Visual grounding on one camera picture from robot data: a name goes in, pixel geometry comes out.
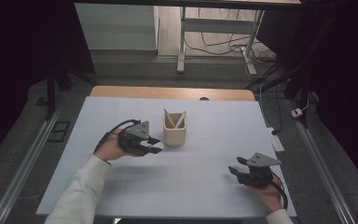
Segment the white metal desk leg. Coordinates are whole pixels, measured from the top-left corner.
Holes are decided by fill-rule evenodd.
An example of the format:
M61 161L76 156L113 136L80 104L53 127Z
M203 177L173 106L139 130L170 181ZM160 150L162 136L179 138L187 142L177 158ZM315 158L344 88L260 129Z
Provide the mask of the white metal desk leg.
M255 22L254 22L254 26L253 26L251 35L249 36L249 41L246 44L246 48L241 49L243 58L245 58L246 67L247 67L249 74L251 76L256 75L257 72L255 71L255 66L252 63L252 58L250 56L250 52L252 49L252 45L255 41L255 35L257 34L258 26L260 25L261 17L263 16L264 11L256 11L255 13L256 13Z
M177 67L177 73L179 74L185 72L185 26L186 26L186 8L181 7L180 43L179 43L178 67Z

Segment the cup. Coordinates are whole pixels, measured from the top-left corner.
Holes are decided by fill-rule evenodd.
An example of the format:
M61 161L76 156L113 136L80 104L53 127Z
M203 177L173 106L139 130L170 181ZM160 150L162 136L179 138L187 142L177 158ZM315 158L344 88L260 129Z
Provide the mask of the cup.
M170 116L173 120L173 123L177 123L179 118L182 116L182 113L170 113ZM168 118L164 115L162 118L162 126L164 129L164 143L170 147L181 146L186 140L186 128L187 121L186 118L183 119L182 123L177 129L174 129L170 124Z

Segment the power adapter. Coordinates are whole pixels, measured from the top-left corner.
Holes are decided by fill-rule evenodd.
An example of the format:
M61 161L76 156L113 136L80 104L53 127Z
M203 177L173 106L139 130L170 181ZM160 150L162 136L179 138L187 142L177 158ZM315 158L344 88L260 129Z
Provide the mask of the power adapter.
M300 108L297 108L295 110L292 110L292 116L295 118L298 118L302 115L302 111L300 110Z

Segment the pen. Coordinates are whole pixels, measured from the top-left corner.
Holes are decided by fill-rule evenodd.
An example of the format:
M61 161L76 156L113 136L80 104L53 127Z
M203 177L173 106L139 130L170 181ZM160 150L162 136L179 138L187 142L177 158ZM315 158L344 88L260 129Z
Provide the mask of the pen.
M165 117L167 117L168 119L168 122L171 124L171 126L175 126L175 123L173 123L173 120L171 118L171 115L168 113L168 111L166 109L164 109L164 112L165 112Z
M184 112L182 113L182 116L179 118L178 122L176 123L174 129L179 128L179 126L180 126L180 124L182 123L182 121L183 121L183 119L185 118L185 116L186 116L186 112L184 111Z

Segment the white sleeve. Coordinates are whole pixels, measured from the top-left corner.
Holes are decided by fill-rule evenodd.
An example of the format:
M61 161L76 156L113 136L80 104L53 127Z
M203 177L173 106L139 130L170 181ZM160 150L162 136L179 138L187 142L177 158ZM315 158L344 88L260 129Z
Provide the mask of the white sleeve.
M93 223L109 168L109 163L92 155L86 165L72 175L45 223Z
M280 209L267 216L268 224L293 224L285 209Z

